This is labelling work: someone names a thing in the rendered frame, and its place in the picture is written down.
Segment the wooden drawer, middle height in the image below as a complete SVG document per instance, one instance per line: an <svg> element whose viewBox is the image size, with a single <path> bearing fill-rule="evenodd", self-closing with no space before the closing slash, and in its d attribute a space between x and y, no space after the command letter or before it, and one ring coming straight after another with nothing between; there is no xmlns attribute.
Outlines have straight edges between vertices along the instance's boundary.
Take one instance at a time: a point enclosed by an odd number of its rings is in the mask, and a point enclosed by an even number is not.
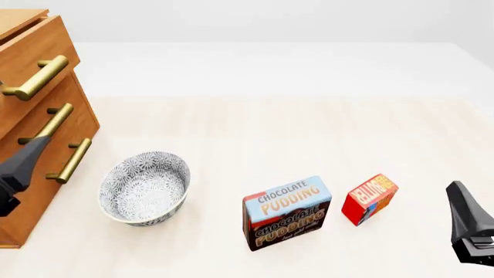
<svg viewBox="0 0 494 278"><path fill-rule="evenodd" d="M83 92L83 90L82 90L82 88L80 86L79 80L76 78L76 76L74 74L69 74L68 76L66 76L66 78L64 78L56 87L54 87L54 89L52 91L50 91L49 94L47 94L29 112L30 113L33 112L35 108L40 108L41 107L41 104L45 100L48 100L48 101L54 100L54 101L60 101L60 102L64 102L64 103L68 103L69 101L72 101L72 100L75 100L75 101L83 101L87 106L90 106L90 104L89 104L89 102L88 102L88 100L87 100L87 98L86 98L86 96L85 96L85 94L84 94L84 92ZM21 138L22 137L33 138L39 131L40 131L40 129L38 129L38 131L36 131L34 134L27 135L27 136L24 135L24 136L21 136ZM3 147L4 146L4 144L2 143L2 140L5 137L7 137L7 134L5 134L4 137L0 138L0 147Z"/></svg>

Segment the wooden drawer, slightly open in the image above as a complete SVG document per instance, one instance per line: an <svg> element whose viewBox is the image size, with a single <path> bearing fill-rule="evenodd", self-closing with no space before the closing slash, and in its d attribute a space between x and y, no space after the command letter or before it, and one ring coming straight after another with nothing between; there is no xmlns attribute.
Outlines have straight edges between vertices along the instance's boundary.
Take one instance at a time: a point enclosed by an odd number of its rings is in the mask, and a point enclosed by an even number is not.
<svg viewBox="0 0 494 278"><path fill-rule="evenodd" d="M28 101L2 94L4 87L21 87L42 69L38 62L64 56L68 64ZM50 16L0 46L0 138L80 63L60 16Z"/></svg>

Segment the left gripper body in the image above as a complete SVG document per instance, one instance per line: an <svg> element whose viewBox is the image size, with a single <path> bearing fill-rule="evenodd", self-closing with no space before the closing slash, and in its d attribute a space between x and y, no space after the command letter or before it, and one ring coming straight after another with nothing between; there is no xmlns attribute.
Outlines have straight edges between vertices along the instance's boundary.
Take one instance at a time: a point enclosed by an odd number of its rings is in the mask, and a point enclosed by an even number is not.
<svg viewBox="0 0 494 278"><path fill-rule="evenodd" d="M7 217L20 204L20 201L15 197L17 193L0 178L0 217Z"/></svg>

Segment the blue-white patterned bowl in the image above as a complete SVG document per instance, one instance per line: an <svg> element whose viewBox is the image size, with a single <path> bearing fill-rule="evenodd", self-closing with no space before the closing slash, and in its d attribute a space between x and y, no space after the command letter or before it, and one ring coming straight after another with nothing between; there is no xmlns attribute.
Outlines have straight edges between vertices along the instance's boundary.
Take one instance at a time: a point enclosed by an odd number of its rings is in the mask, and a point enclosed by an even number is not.
<svg viewBox="0 0 494 278"><path fill-rule="evenodd" d="M153 226L180 210L190 182L190 168L176 154L142 152L123 159L104 176L98 205L116 222Z"/></svg>

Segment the red butter box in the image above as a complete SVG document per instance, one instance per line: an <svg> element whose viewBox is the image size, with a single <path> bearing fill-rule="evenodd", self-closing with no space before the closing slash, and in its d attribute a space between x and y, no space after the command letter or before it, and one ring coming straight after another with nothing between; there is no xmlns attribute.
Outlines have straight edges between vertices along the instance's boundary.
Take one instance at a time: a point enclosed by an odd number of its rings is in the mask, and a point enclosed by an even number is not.
<svg viewBox="0 0 494 278"><path fill-rule="evenodd" d="M375 175L347 194L341 212L352 224L359 226L385 208L398 189L385 175Z"/></svg>

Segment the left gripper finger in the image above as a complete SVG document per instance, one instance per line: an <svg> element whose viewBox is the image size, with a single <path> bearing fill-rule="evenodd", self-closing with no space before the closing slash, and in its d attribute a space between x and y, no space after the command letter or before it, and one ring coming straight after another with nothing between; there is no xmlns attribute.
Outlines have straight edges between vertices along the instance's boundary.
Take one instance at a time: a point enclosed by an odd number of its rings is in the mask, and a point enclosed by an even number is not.
<svg viewBox="0 0 494 278"><path fill-rule="evenodd" d="M29 187L36 163L50 141L50 136L34 138L0 164L0 186L9 196L24 192Z"/></svg>

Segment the chocolate pudding box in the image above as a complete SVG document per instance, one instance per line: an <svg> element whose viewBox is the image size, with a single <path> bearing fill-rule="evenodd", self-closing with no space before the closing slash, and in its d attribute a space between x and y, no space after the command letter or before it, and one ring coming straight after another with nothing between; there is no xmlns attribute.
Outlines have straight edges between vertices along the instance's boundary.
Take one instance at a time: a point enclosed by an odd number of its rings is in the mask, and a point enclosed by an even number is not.
<svg viewBox="0 0 494 278"><path fill-rule="evenodd" d="M242 200L242 230L253 252L323 226L332 194L318 175Z"/></svg>

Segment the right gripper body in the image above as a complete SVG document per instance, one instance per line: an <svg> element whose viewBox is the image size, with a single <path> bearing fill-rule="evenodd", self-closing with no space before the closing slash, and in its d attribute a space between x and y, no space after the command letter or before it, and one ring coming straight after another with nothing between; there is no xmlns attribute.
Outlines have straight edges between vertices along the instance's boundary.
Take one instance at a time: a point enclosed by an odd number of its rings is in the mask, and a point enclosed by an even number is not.
<svg viewBox="0 0 494 278"><path fill-rule="evenodd" d="M457 238L452 248L460 263L494 266L494 233Z"/></svg>

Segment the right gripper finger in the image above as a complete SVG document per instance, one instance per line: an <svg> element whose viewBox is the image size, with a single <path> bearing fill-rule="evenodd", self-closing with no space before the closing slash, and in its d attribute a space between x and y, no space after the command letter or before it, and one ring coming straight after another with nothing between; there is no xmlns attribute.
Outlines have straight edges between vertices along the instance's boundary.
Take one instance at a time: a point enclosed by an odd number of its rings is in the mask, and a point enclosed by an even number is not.
<svg viewBox="0 0 494 278"><path fill-rule="evenodd" d="M462 182L453 181L446 193L452 216L451 241L494 237L494 217L479 205Z"/></svg>

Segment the wooden drawer, lowest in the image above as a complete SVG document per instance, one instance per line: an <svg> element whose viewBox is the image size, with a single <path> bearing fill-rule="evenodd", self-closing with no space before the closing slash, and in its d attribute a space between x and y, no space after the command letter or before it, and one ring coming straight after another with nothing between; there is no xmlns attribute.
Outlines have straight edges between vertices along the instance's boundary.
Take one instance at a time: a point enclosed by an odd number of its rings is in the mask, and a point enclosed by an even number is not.
<svg viewBox="0 0 494 278"><path fill-rule="evenodd" d="M43 213L62 187L55 180L46 180L46 174L59 173L69 160L74 149L69 143L79 143L84 138L93 138L99 129L97 119L92 115L90 106L83 101L69 101L74 111L54 133L44 149L32 173L30 186L25 192L16 194L20 204L7 217L0 217L0 249L18 249L25 244L30 233L38 224ZM17 143L21 136L34 134L41 129L53 115L46 113L47 108L61 107L64 102L45 100L40 108L28 113L24 120L14 127L2 140L0 162L11 157L23 145Z"/></svg>

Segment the wooden cabinet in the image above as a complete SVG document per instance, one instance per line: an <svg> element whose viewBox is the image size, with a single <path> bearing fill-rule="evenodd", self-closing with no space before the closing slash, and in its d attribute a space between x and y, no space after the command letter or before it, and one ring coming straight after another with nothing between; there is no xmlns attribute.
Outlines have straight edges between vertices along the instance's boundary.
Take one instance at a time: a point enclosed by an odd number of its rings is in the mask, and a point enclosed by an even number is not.
<svg viewBox="0 0 494 278"><path fill-rule="evenodd" d="M24 245L100 125L59 15L0 8L0 248Z"/></svg>

